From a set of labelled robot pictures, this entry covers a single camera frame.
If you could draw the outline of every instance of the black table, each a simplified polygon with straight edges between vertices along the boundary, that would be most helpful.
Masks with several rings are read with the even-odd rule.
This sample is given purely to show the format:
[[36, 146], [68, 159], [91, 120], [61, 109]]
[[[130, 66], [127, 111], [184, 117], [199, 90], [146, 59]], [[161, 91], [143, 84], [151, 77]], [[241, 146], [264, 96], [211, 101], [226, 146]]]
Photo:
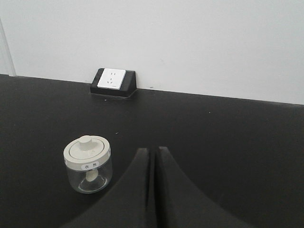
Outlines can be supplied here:
[[[103, 191], [69, 186], [63, 149], [108, 139], [114, 176]], [[168, 146], [211, 199], [257, 227], [304, 226], [304, 106], [138, 90], [92, 95], [89, 84], [0, 75], [1, 227], [58, 227], [119, 180], [136, 148]], [[155, 226], [153, 197], [149, 219]]]

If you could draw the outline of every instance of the glass jar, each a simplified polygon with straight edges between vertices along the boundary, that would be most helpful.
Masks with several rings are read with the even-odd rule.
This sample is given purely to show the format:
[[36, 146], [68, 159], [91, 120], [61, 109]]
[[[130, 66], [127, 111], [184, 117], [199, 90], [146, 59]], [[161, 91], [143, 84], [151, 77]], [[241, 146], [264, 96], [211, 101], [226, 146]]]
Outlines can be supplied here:
[[89, 194], [105, 188], [112, 178], [109, 142], [100, 136], [85, 135], [64, 149], [69, 182], [78, 192]]

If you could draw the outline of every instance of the jar lid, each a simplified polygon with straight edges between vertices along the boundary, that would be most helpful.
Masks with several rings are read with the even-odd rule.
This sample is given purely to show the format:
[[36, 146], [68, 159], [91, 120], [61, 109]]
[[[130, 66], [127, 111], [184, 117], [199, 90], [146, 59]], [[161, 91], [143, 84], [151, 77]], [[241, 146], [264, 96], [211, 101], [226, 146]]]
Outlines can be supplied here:
[[63, 151], [67, 167], [77, 171], [91, 170], [106, 163], [111, 156], [109, 142], [100, 136], [84, 135], [70, 142]]

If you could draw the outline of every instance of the black outlet base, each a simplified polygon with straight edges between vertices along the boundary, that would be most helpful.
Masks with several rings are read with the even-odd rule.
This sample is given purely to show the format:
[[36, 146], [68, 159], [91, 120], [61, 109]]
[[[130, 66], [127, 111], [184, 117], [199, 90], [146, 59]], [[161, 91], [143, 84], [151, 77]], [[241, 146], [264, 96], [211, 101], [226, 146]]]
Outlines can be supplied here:
[[109, 96], [122, 96], [122, 97], [130, 97], [134, 91], [137, 89], [136, 87], [136, 77], [135, 71], [127, 70], [124, 76], [124, 80], [119, 90], [116, 89], [106, 89], [106, 88], [98, 88], [97, 84], [100, 80], [101, 74], [103, 73], [104, 68], [100, 68], [97, 71], [97, 74], [91, 84], [90, 90], [92, 94], [101, 94], [101, 95], [109, 95]]

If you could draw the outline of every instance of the white wall outlet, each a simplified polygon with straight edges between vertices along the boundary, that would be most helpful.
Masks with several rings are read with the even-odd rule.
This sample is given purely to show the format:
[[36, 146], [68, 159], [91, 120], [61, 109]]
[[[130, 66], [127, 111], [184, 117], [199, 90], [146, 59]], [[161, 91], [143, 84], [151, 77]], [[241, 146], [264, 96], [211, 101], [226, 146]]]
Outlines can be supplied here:
[[97, 84], [98, 88], [120, 89], [125, 76], [125, 70], [105, 68]]

